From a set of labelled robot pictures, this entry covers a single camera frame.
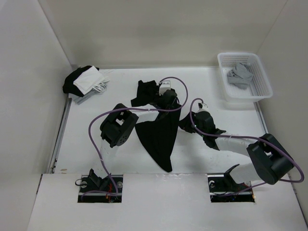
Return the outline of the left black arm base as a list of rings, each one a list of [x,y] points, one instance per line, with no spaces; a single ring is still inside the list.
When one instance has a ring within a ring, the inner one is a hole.
[[[101,178],[91,169],[88,175],[82,175],[75,181],[78,187],[78,203],[121,203],[123,175],[111,175],[116,185],[108,176]]]

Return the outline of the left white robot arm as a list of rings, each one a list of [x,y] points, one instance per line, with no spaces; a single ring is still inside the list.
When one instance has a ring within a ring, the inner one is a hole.
[[[175,90],[166,90],[162,95],[154,93],[149,97],[142,93],[131,103],[137,111],[127,110],[119,103],[115,112],[101,123],[101,163],[111,170],[118,147],[134,130],[150,157],[163,171],[171,172],[171,154],[181,113]]]

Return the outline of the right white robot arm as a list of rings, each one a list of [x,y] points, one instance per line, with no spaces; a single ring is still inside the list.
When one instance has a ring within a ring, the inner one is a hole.
[[[259,140],[233,138],[225,130],[218,129],[207,111],[187,114],[179,122],[179,127],[188,133],[202,136],[209,148],[231,151],[251,159],[250,163],[234,165],[224,173],[223,185],[228,190],[235,190],[245,181],[262,180],[273,185],[294,167],[289,154],[283,155]]]

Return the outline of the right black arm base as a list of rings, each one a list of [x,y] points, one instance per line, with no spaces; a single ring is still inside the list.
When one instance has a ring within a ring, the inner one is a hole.
[[[210,201],[212,203],[255,202],[252,189],[245,192],[239,192],[250,187],[251,183],[238,184],[230,176],[230,172],[238,165],[239,164],[234,165],[225,173],[217,173],[207,176]]]

